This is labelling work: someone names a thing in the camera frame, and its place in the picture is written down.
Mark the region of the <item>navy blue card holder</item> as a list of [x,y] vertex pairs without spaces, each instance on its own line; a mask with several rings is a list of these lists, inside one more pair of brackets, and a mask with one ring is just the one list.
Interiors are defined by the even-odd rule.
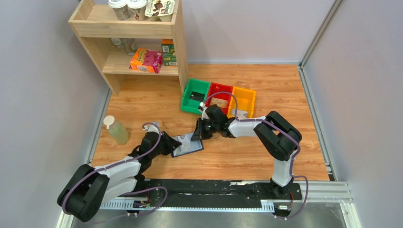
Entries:
[[192,141],[192,136],[193,133],[188,133],[173,137],[174,140],[181,143],[181,145],[171,153],[173,158],[204,150],[202,141]]

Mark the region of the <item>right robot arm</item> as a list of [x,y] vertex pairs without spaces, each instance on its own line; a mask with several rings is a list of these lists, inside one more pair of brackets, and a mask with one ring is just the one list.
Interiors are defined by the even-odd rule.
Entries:
[[301,133],[276,111],[259,118],[229,118],[217,105],[200,105],[201,117],[197,119],[191,141],[210,139],[219,133],[224,138],[258,137],[274,159],[271,181],[272,195],[283,199],[290,193],[293,180],[292,163],[300,151]]

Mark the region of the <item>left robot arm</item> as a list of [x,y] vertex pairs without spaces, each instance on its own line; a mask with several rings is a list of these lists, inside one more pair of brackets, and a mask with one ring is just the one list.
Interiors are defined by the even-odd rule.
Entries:
[[123,159],[109,165],[91,167],[79,166],[60,193],[57,204],[66,214],[82,222],[88,222],[101,205],[114,198],[130,193],[134,197],[145,191],[144,176],[159,155],[169,155],[182,143],[166,132],[147,132],[141,144]]

